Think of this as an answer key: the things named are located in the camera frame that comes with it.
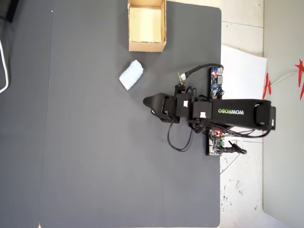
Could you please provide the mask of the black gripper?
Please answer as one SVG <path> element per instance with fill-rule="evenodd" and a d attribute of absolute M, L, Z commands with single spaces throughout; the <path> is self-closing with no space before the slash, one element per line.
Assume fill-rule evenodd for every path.
<path fill-rule="evenodd" d="M 179 124 L 181 117 L 189 115 L 190 93 L 186 91 L 186 86 L 176 85 L 174 95 L 157 93 L 144 98 L 143 104 L 161 121 Z"/>

